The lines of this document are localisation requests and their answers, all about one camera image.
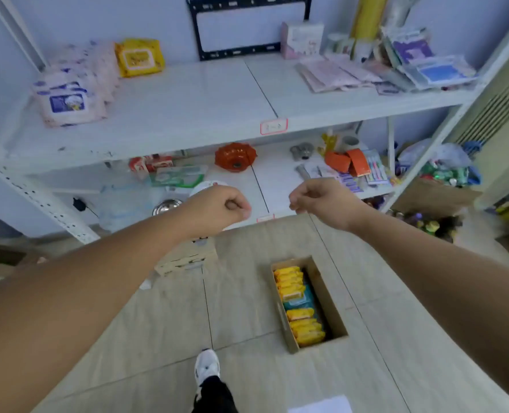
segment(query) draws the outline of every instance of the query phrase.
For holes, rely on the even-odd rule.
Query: foot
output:
[[[203,352],[197,355],[197,360],[195,361],[197,386],[213,375],[220,377],[220,361],[218,361],[216,352],[212,349],[204,349]]]

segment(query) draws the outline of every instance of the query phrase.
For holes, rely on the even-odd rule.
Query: shelf label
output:
[[[260,222],[265,222],[265,221],[273,220],[273,219],[275,219],[275,214],[269,214],[267,216],[258,217],[256,222],[260,223]]]
[[[288,119],[266,120],[260,124],[261,135],[284,133],[288,129]]]

